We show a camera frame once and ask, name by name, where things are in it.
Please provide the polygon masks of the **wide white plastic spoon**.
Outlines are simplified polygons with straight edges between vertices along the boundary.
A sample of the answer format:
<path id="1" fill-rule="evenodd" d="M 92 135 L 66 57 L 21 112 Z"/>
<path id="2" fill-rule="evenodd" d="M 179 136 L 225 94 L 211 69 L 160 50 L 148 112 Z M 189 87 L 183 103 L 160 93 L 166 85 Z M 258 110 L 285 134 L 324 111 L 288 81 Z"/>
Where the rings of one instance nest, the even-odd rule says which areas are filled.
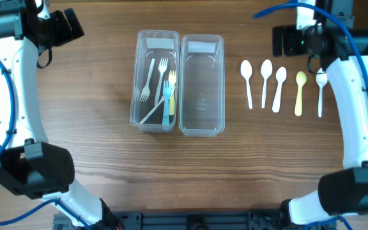
<path id="1" fill-rule="evenodd" d="M 272 105 L 272 111 L 277 113 L 280 111 L 280 102 L 281 102 L 281 94 L 282 94 L 282 84 L 284 83 L 284 81 L 286 80 L 287 77 L 287 70 L 285 67 L 280 67 L 277 70 L 276 73 L 276 80 L 277 80 L 277 89 L 275 92 L 275 97 L 273 100 L 273 105 Z"/>

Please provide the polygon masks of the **yellow plastic spoon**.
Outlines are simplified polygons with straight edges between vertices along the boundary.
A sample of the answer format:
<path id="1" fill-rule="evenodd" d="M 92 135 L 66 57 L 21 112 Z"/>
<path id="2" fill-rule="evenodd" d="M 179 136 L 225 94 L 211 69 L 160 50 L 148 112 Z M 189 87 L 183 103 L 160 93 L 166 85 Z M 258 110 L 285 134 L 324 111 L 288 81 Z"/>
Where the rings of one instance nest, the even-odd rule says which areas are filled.
<path id="1" fill-rule="evenodd" d="M 303 110 L 303 86 L 307 82 L 307 76 L 304 72 L 300 71 L 296 75 L 296 83 L 298 85 L 298 91 L 295 102 L 295 115 L 301 116 Z"/>

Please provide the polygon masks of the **cream plastic spoon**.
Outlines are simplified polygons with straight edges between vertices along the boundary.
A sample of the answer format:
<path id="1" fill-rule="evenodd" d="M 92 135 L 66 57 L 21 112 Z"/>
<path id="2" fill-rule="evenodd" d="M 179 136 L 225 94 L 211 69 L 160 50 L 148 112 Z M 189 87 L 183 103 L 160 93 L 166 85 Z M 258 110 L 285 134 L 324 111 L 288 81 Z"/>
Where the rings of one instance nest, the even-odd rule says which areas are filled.
<path id="1" fill-rule="evenodd" d="M 251 63 L 247 60 L 243 60 L 240 66 L 240 73 L 246 82 L 246 91 L 247 91 L 247 100 L 248 100 L 249 109 L 253 108 L 252 95 L 251 95 L 251 89 L 250 89 L 250 78 L 252 76 L 252 72 L 253 70 L 252 70 Z"/>

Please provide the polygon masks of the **translucent white plastic spoon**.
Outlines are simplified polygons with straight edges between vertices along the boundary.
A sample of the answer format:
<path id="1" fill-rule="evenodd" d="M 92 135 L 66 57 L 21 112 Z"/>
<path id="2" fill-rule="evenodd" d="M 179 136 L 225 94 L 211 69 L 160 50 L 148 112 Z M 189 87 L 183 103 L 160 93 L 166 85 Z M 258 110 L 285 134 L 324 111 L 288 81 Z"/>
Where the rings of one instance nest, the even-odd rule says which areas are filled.
<path id="1" fill-rule="evenodd" d="M 316 74 L 316 83 L 319 86 L 318 117 L 321 118 L 323 114 L 323 88 L 328 83 L 327 74 L 321 68 L 318 70 Z"/>

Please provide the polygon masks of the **clear white plastic fork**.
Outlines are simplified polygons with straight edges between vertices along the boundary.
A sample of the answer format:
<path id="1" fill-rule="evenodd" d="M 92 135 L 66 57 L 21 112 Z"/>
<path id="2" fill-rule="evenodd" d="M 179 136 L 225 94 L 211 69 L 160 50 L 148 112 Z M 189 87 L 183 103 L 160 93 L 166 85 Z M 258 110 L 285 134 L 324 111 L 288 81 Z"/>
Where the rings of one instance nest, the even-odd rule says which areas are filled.
<path id="1" fill-rule="evenodd" d="M 143 87 L 142 92 L 141 92 L 141 96 L 140 96 L 140 99 L 139 99 L 140 102 L 146 102 L 149 95 L 150 95 L 150 92 L 151 92 L 150 91 L 150 80 L 151 80 L 151 76 L 152 76 L 152 73 L 153 73 L 154 64 L 155 64 L 155 59 L 153 58 L 151 60 L 150 66 L 149 66 L 148 76 L 147 76 L 147 79 L 146 79 L 146 84 Z"/>

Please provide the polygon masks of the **white plastic utensil handle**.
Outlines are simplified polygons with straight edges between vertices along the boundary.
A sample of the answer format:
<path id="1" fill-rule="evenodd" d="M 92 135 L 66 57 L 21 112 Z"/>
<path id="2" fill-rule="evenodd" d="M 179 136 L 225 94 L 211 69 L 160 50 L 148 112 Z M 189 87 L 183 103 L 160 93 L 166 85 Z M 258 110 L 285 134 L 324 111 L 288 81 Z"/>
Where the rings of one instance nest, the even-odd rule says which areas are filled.
<path id="1" fill-rule="evenodd" d="M 169 124 L 169 98 L 171 96 L 171 85 L 168 80 L 164 81 L 163 96 L 164 96 L 164 111 L 163 111 L 162 124 L 168 125 Z"/>

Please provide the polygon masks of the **yellow plastic fork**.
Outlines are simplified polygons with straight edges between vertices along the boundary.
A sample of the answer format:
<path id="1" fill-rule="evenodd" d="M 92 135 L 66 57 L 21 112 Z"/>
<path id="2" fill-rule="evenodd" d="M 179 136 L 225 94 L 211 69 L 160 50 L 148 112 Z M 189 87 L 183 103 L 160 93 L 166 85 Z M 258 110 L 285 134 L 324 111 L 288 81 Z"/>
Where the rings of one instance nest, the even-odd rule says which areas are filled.
<path id="1" fill-rule="evenodd" d="M 171 87 L 171 96 L 169 98 L 169 115 L 173 116 L 175 112 L 175 97 L 174 97 L 174 90 L 176 86 L 177 76 L 176 71 L 171 70 L 169 72 L 169 79 L 168 79 Z"/>

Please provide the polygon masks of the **slim white plastic fork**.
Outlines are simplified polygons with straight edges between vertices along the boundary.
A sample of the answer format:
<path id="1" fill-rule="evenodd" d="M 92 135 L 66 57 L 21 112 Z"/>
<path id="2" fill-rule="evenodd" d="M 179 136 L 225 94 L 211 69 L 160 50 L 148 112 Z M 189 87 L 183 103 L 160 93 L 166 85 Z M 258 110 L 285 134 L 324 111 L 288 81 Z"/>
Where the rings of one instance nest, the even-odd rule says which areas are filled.
<path id="1" fill-rule="evenodd" d="M 172 88 L 171 88 L 171 95 L 170 95 L 170 97 L 169 97 L 169 99 L 173 96 L 173 93 L 174 93 L 174 91 L 175 91 L 175 88 L 176 88 L 176 86 L 173 86 Z M 140 121 L 140 125 L 141 124 L 144 124 L 144 122 L 158 109 L 158 107 L 162 104 L 162 102 L 164 102 L 165 101 L 165 97 L 163 96 L 161 99 L 160 99 L 160 101 L 154 106 L 154 108 L 152 108 L 152 110 L 150 110 L 149 111 L 149 113 L 147 113 L 147 115 L 145 115 L 145 117 L 143 117 L 143 119 Z"/>

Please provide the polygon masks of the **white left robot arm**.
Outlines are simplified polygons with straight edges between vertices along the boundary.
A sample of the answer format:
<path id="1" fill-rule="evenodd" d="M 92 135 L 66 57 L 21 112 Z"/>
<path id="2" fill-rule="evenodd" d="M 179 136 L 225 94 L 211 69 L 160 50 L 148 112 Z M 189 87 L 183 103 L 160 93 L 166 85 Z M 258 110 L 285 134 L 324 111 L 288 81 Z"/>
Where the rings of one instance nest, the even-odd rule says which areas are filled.
<path id="1" fill-rule="evenodd" d="M 52 204 L 73 226 L 121 229 L 105 202 L 76 179 L 67 149 L 49 143 L 38 99 L 39 57 L 84 35 L 73 9 L 46 1 L 0 1 L 0 185 Z"/>

